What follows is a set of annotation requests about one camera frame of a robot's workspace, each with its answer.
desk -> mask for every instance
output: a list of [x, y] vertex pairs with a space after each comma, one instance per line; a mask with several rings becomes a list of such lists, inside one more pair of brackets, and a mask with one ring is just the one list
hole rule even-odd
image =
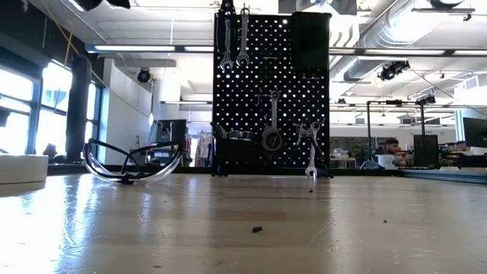
[[479, 185], [171, 174], [121, 186], [71, 175], [0, 193], [16, 208], [2, 211], [0, 273], [485, 274]]
[[349, 163], [353, 163], [353, 168], [357, 169], [357, 159], [355, 158], [330, 158], [330, 162], [337, 161], [337, 162], [345, 162], [345, 168], [349, 168]]

tool holder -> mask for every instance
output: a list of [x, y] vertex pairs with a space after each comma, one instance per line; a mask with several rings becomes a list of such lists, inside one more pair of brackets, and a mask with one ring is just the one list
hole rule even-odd
[[[237, 29], [241, 29], [241, 17], [235, 16]], [[255, 166], [272, 165], [272, 168], [306, 168], [309, 164], [310, 145], [296, 145], [298, 134], [294, 124], [304, 117], [310, 121], [325, 123], [317, 133], [317, 143], [326, 156], [329, 166], [329, 76], [328, 71], [297, 69], [291, 64], [291, 16], [251, 14], [248, 22], [247, 53], [250, 64], [234, 65], [223, 72], [220, 62], [223, 53], [215, 48], [213, 79], [212, 121], [226, 131], [251, 131], [254, 135], [253, 164], [225, 160], [232, 170], [252, 169]], [[240, 40], [233, 43], [238, 53]], [[279, 91], [277, 120], [271, 121], [272, 103], [268, 98], [256, 95]], [[272, 156], [259, 153], [265, 125], [277, 123], [282, 136], [282, 147]]]

window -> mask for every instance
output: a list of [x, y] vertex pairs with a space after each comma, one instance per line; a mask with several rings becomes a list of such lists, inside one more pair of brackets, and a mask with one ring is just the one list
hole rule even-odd
[[48, 144], [55, 145], [58, 154], [66, 154], [66, 116], [41, 110], [36, 137], [37, 154], [41, 155]]
[[24, 155], [29, 131], [29, 116], [10, 113], [7, 126], [0, 127], [0, 148], [12, 155]]
[[[39, 126], [37, 127], [36, 152], [42, 154], [48, 144], [56, 146], [58, 154], [65, 155], [66, 114], [68, 111], [69, 90], [72, 84], [72, 73], [55, 63], [50, 63], [43, 71], [43, 93]], [[97, 129], [98, 117], [97, 96], [100, 90], [94, 84], [88, 88], [88, 108], [86, 112], [85, 141], [92, 137]]]
[[41, 104], [57, 110], [68, 111], [71, 72], [51, 62], [43, 71], [43, 80]]
[[0, 94], [32, 100], [33, 83], [22, 76], [0, 70]]
[[29, 138], [30, 100], [33, 82], [0, 70], [0, 106], [12, 112], [0, 127], [0, 148], [12, 155], [24, 155]]

white container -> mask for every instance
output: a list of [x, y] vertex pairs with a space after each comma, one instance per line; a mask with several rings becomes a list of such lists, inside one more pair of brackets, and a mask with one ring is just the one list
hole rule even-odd
[[377, 163], [386, 169], [397, 169], [393, 162], [394, 155], [377, 155]]
[[43, 155], [0, 155], [0, 184], [44, 181], [48, 163]]

debris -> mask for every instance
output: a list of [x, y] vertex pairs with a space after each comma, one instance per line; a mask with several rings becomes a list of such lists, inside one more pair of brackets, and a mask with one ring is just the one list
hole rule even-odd
[[261, 232], [262, 230], [263, 230], [263, 228], [261, 226], [253, 227], [252, 228], [252, 233]]

